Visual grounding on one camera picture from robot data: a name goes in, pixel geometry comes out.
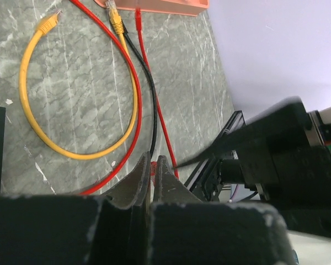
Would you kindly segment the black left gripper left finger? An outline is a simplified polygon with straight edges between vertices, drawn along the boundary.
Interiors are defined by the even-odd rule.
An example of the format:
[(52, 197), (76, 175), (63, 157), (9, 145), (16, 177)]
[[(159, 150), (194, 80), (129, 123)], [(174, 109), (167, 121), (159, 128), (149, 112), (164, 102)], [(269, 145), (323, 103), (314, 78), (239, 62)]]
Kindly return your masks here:
[(101, 195), (0, 195), (0, 264), (144, 264), (150, 154)]

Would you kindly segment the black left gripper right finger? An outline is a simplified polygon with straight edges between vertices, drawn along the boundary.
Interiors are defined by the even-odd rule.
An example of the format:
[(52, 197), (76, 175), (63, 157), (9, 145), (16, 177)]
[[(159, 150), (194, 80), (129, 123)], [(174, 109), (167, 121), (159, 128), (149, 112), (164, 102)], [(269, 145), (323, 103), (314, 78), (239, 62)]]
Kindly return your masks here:
[(150, 208), (151, 264), (295, 264), (286, 224), (263, 203), (204, 203), (159, 156)]

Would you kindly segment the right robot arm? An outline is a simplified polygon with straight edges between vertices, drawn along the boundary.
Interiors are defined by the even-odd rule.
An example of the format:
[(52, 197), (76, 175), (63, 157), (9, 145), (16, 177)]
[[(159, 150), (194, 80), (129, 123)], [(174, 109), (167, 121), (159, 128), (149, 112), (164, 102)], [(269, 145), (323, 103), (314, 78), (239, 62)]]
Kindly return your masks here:
[(307, 111), (299, 97), (250, 121), (234, 112), (214, 142), (178, 168), (195, 165), (186, 187), (200, 200), (241, 184), (283, 216), (289, 230), (331, 238), (331, 107)]

